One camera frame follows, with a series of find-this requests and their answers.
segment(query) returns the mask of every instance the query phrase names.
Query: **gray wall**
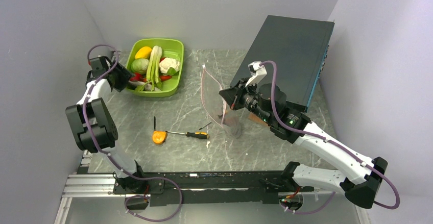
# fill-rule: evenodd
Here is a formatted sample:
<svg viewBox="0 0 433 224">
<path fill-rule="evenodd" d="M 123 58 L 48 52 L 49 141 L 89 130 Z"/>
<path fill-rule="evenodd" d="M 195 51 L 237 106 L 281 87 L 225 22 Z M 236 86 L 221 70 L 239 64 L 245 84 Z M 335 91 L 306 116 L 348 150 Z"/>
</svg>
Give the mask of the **gray wall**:
<svg viewBox="0 0 433 224">
<path fill-rule="evenodd" d="M 432 202 L 432 6 L 433 0 L 339 0 L 329 18 L 335 28 L 321 84 L 336 134 L 359 152 L 387 159 L 387 176 L 404 195 L 406 208 L 374 207 L 373 220 L 425 223 L 427 216 L 412 210 Z M 389 191 L 383 184 L 378 199 L 392 204 L 383 194 Z"/>
<path fill-rule="evenodd" d="M 53 223 L 80 151 L 64 110 L 103 41 L 81 0 L 0 0 L 0 222 Z"/>
<path fill-rule="evenodd" d="M 104 39 L 130 49 L 166 37 L 186 48 L 249 48 L 267 15 L 327 20 L 337 0 L 84 0 Z"/>
</svg>

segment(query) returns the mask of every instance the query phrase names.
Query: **green basket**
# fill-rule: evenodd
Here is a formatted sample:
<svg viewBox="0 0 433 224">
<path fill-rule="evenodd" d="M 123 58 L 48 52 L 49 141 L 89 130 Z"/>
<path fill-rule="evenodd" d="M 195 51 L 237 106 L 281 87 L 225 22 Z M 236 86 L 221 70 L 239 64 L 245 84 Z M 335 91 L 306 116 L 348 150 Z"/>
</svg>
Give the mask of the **green basket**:
<svg viewBox="0 0 433 224">
<path fill-rule="evenodd" d="M 134 95 L 148 96 L 148 97 L 165 97 L 173 95 L 179 86 L 180 76 L 182 74 L 183 66 L 183 44 L 175 39 L 142 39 L 137 41 L 129 53 L 126 69 L 131 71 L 132 62 L 135 60 L 135 54 L 139 49 L 145 46 L 153 48 L 154 46 L 162 48 L 162 57 L 171 57 L 180 61 L 180 69 L 177 74 L 173 75 L 171 79 L 162 82 L 161 91 L 135 91 L 132 87 L 127 87 L 126 90 Z"/>
</svg>

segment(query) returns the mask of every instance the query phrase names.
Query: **marble table surface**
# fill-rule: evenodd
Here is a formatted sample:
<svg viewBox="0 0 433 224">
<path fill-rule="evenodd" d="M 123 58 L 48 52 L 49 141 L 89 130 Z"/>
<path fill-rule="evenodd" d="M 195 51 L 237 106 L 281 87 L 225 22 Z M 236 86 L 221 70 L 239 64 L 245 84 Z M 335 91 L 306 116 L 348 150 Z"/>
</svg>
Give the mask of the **marble table surface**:
<svg viewBox="0 0 433 224">
<path fill-rule="evenodd" d="M 163 145 L 152 142 L 153 116 L 157 118 L 157 130 L 193 132 L 207 124 L 210 119 L 200 99 L 202 64 L 206 64 L 207 70 L 223 88 L 228 88 L 246 53 L 246 50 L 234 49 L 185 50 L 179 88 L 170 97 L 112 92 L 106 103 L 119 132 L 116 143 L 145 172 L 283 170 L 290 161 L 334 169 L 310 151 L 275 137 L 269 128 L 248 119 L 246 109 L 236 111 L 242 124 L 242 135 L 237 139 L 211 124 L 203 129 L 210 135 L 209 144 L 206 140 L 173 134 L 168 135 Z M 126 63 L 128 55 L 129 51 L 122 52 L 122 64 Z M 306 115 L 335 137 L 319 84 Z M 89 172 L 113 172 L 113 169 L 95 154 Z"/>
</svg>

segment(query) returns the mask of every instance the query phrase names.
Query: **yellow screwdriver handle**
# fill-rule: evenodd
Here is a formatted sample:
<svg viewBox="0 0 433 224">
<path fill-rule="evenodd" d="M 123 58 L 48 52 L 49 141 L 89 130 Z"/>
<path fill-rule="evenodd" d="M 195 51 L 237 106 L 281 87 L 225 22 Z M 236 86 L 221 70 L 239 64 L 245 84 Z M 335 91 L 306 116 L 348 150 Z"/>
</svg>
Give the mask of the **yellow screwdriver handle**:
<svg viewBox="0 0 433 224">
<path fill-rule="evenodd" d="M 209 139 L 209 134 L 206 132 L 186 132 L 186 136 L 195 137 L 202 140 Z"/>
</svg>

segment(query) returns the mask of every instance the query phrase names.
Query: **clear plastic bag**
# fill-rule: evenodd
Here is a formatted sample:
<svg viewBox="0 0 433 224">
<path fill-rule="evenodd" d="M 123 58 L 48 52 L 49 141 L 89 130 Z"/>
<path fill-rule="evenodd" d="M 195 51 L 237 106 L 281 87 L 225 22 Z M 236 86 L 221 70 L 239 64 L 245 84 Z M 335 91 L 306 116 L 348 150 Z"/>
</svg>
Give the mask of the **clear plastic bag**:
<svg viewBox="0 0 433 224">
<path fill-rule="evenodd" d="M 201 80 L 201 99 L 203 108 L 211 118 L 212 122 L 224 129 L 224 131 L 237 138 L 242 129 L 239 117 L 229 108 L 224 99 L 219 95 L 222 90 L 221 84 L 206 70 L 203 65 Z"/>
</svg>

